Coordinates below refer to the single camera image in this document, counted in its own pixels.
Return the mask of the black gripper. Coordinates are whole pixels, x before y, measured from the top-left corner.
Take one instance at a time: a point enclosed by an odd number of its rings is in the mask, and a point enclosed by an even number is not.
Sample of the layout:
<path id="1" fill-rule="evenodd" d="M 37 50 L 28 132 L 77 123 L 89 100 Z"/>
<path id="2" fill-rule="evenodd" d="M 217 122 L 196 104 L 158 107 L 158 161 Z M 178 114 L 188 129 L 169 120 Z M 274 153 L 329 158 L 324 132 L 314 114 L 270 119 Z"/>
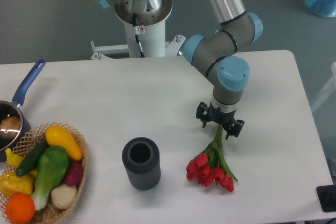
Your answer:
<path id="1" fill-rule="evenodd" d="M 220 124 L 226 131 L 225 139 L 230 136 L 239 137 L 239 134 L 245 124 L 243 120 L 235 120 L 236 110 L 224 112 L 220 107 L 215 108 L 212 104 L 208 107 L 206 103 L 201 102 L 196 109 L 196 118 L 202 122 L 202 128 L 205 128 L 208 122 Z"/>

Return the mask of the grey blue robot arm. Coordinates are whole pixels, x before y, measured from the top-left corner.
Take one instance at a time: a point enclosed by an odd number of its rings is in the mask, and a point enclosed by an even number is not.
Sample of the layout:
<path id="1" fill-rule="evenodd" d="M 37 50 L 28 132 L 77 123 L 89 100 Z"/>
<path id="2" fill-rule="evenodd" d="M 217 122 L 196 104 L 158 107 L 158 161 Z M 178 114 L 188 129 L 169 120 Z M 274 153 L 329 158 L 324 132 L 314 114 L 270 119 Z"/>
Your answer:
<path id="1" fill-rule="evenodd" d="M 250 68 L 235 53 L 263 32 L 261 20 L 246 12 L 242 0 L 209 0 L 220 24 L 220 30 L 211 38 L 176 36 L 171 42 L 165 40 L 165 21 L 172 11 L 172 0 L 96 1 L 103 8 L 112 6 L 123 22 L 131 58 L 182 54 L 214 87 L 210 104 L 200 103 L 196 117 L 203 124 L 221 125 L 228 136 L 240 134 L 244 121 L 234 116 Z"/>

